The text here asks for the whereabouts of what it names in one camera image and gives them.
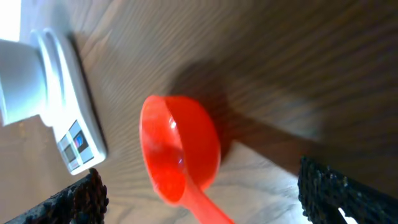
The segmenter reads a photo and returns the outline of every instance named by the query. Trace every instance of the black textured object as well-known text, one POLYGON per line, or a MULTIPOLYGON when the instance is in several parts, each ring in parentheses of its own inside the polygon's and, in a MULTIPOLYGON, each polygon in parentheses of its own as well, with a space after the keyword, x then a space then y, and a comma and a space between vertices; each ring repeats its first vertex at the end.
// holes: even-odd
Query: black textured object
POLYGON ((109 199, 97 170, 6 224, 104 223, 109 199))
POLYGON ((301 160, 298 188, 303 215, 314 224, 346 223, 338 208, 359 224, 398 223, 398 200, 306 157, 301 160))

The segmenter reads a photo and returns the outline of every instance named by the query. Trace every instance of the measuring scoop handle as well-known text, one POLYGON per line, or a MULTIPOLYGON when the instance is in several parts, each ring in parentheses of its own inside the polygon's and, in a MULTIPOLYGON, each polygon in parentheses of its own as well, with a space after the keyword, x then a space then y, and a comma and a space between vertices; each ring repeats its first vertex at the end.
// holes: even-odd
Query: measuring scoop handle
POLYGON ((234 223, 189 178, 181 202, 202 224, 234 223))

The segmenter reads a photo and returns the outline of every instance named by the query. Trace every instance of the white container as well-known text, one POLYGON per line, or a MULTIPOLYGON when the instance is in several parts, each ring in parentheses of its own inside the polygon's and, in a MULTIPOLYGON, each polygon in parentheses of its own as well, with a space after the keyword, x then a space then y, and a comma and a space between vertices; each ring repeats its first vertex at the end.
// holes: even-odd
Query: white container
POLYGON ((47 107, 44 66, 29 45, 0 40, 0 110, 3 125, 42 114, 47 107))

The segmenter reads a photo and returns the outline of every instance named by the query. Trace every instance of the red plastic scoop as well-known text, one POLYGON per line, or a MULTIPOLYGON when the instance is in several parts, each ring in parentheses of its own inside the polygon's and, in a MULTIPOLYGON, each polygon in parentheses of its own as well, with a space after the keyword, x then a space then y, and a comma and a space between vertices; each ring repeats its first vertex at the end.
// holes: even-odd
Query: red plastic scoop
POLYGON ((141 111, 142 153, 154 190, 201 223, 233 223, 204 193, 220 166, 220 143, 210 117, 184 96, 150 96, 141 111))

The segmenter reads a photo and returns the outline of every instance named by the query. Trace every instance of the wooden table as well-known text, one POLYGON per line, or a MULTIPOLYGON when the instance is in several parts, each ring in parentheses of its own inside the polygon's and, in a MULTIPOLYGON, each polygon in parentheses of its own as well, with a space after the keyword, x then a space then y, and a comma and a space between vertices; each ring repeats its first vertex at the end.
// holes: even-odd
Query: wooden table
MULTIPOLYGON (((76 45, 109 148, 96 166, 106 223, 196 222, 146 174, 138 122, 152 94, 211 114, 223 161, 206 194, 237 223, 305 223, 304 154, 398 197, 396 12, 394 1, 22 0, 21 41, 51 26, 76 45)), ((0 132, 0 222, 81 177, 39 117, 0 132)))

